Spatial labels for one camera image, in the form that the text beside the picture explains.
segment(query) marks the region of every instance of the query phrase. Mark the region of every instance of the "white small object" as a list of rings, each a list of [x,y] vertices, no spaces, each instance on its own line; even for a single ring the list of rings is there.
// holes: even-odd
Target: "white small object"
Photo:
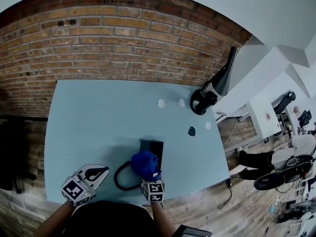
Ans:
[[[158,105],[158,107],[160,107],[160,108],[164,108],[164,106],[165,106],[164,100],[163,100],[163,99],[159,99],[157,105]]]
[[[205,123],[205,128],[207,129],[207,130],[209,130],[209,129],[211,129],[211,122],[206,122]]]
[[[185,107],[186,106],[186,104],[185,104],[185,102],[184,102],[184,100],[182,98],[179,99],[179,105],[181,107]]]

